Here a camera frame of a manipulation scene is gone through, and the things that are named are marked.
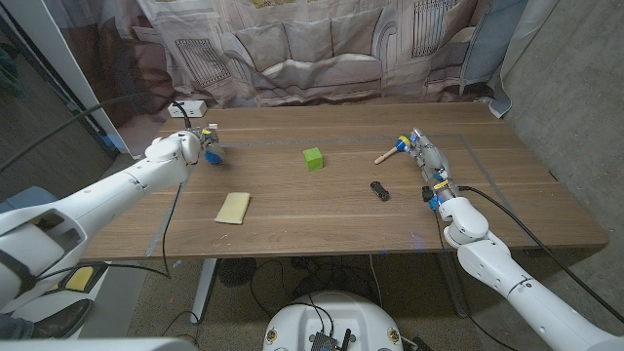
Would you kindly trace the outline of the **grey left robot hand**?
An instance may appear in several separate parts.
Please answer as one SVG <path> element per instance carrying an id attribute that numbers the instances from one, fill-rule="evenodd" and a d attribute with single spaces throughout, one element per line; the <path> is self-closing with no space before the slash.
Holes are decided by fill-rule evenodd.
<path id="1" fill-rule="evenodd" d="M 199 140 L 204 150 L 205 159 L 213 165 L 221 164 L 225 158 L 225 151 L 219 143 L 216 129 L 211 127 L 193 127 L 190 132 Z"/>

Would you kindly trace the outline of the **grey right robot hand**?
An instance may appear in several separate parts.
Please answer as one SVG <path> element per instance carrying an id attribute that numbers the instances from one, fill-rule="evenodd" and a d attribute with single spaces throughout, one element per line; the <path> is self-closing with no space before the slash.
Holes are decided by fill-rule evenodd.
<path id="1" fill-rule="evenodd" d="M 448 158 L 418 128 L 410 133 L 409 155 L 416 161 L 429 185 L 438 184 L 450 177 Z"/>

